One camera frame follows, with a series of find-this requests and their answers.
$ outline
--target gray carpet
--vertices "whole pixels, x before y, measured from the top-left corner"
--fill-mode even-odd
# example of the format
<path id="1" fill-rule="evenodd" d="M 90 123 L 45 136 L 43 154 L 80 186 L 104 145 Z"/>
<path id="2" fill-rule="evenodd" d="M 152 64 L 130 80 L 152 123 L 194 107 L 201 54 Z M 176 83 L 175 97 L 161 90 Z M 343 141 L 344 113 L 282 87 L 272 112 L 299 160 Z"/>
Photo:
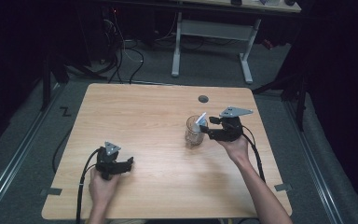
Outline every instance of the gray carpet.
<path id="1" fill-rule="evenodd" d="M 198 43 L 185 43 L 184 48 L 195 48 Z M 249 58 L 254 77 L 254 84 L 247 85 L 241 72 L 237 54 L 231 50 L 238 49 L 234 43 L 220 47 L 216 44 L 204 43 L 197 50 L 182 51 L 181 74 L 171 77 L 173 46 L 156 45 L 153 48 L 138 44 L 134 49 L 143 53 L 144 65 L 133 78 L 136 81 L 168 83 L 174 85 L 224 86 L 255 89 L 272 81 L 290 46 L 280 46 L 271 50 L 255 45 Z M 140 56 L 131 50 L 124 54 L 120 68 L 122 80 L 128 80 L 140 64 Z M 92 69 L 98 70 L 102 65 L 94 64 Z M 74 223 L 73 220 L 50 221 L 41 217 L 46 200 L 42 193 L 48 189 L 54 178 L 52 160 L 56 148 L 59 148 L 55 164 L 60 161 L 65 147 L 65 136 L 76 119 L 85 90 L 90 83 L 102 82 L 84 76 L 71 75 L 69 83 L 51 106 L 47 116 L 34 137 L 29 153 L 21 168 L 9 185 L 0 202 L 0 223 Z M 287 112 L 285 103 L 279 97 L 279 91 L 268 91 L 256 95 L 255 99 L 265 125 L 276 161 L 281 171 L 283 182 L 290 184 L 292 190 L 288 196 L 293 207 L 292 219 L 295 223 L 330 223 L 325 212 L 318 190 L 310 175 L 305 161 L 296 126 Z M 33 121 L 37 118 L 42 104 L 42 89 L 38 85 L 29 99 L 21 106 L 10 121 L 10 125 L 0 139 L 0 175 L 5 171 L 21 140 L 27 134 Z M 62 107 L 67 107 L 64 116 Z M 332 191 L 337 207 L 344 223 L 358 223 L 358 199 L 351 183 L 343 173 L 335 158 L 324 133 L 315 116 L 310 98 L 307 99 L 307 110 L 304 117 L 304 134 L 324 174 L 327 185 Z M 254 220 L 245 223 L 257 223 Z"/>

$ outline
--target desk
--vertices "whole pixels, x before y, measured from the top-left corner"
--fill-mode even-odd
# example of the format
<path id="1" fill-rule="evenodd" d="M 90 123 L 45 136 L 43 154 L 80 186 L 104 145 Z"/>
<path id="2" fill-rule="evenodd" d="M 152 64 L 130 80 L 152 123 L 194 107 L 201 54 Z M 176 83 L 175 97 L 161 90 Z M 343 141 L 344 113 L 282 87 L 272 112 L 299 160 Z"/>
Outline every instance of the desk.
<path id="1" fill-rule="evenodd" d="M 206 95 L 208 103 L 199 102 Z M 268 186 L 291 214 L 282 179 L 252 92 L 245 88 L 91 84 L 42 211 L 46 219 L 75 219 L 78 183 L 90 154 L 104 141 L 122 149 L 117 161 L 134 157 L 120 178 L 109 218 L 256 217 L 251 196 L 226 151 L 205 136 L 186 147 L 186 120 L 207 112 L 218 116 L 232 105 L 252 109 L 241 122 L 255 135 Z M 210 128 L 221 128 L 209 125 Z M 250 150 L 255 169 L 255 155 Z M 86 175 L 82 218 L 90 214 L 90 175 Z"/>
<path id="2" fill-rule="evenodd" d="M 181 3 L 199 3 L 218 5 L 221 7 L 234 7 L 230 4 L 229 0 L 183 0 Z M 242 0 L 243 8 L 259 9 L 259 10 L 271 10 L 280 12 L 295 12 L 299 13 L 301 8 L 297 3 L 292 7 L 287 6 L 283 0 L 279 2 L 277 6 L 264 6 L 259 1 L 254 0 Z M 247 44 L 243 49 L 243 53 L 240 54 L 240 62 L 242 66 L 243 76 L 246 83 L 252 84 L 253 79 L 251 71 L 249 69 L 248 57 L 257 35 L 258 27 L 261 20 L 256 19 L 253 25 L 234 25 L 219 22 L 207 22 L 207 21 L 194 21 L 194 20 L 182 20 L 182 13 L 178 14 L 177 28 L 176 28 L 176 44 L 172 61 L 172 76 L 178 77 L 180 70 L 180 42 L 181 35 L 200 35 L 206 37 L 217 37 L 225 39 L 234 39 L 240 41 L 246 41 Z"/>

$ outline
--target human hand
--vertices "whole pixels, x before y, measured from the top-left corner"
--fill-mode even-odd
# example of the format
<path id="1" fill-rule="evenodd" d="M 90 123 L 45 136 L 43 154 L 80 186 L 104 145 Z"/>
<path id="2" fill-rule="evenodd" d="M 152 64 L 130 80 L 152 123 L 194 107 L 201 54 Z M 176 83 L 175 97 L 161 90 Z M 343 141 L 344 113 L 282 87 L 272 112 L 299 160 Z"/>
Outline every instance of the human hand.
<path id="1" fill-rule="evenodd" d="M 217 141 L 217 143 L 225 148 L 228 156 L 235 164 L 249 162 L 248 140 L 245 137 L 241 136 L 233 142 Z"/>
<path id="2" fill-rule="evenodd" d="M 90 175 L 89 194 L 93 206 L 105 209 L 115 194 L 120 175 L 113 175 L 112 179 L 105 180 L 102 178 L 101 172 L 97 171 L 95 167 L 90 170 Z"/>

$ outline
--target person's right hand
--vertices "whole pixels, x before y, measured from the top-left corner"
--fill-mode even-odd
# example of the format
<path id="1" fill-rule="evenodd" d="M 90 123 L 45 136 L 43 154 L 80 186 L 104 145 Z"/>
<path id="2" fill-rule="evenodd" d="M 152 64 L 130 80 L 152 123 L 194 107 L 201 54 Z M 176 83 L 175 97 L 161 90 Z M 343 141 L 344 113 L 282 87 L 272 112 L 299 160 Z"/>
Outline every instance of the person's right hand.
<path id="1" fill-rule="evenodd" d="M 234 163 L 249 162 L 248 140 L 245 137 L 241 136 L 233 142 L 217 141 L 217 143 L 225 148 Z"/>

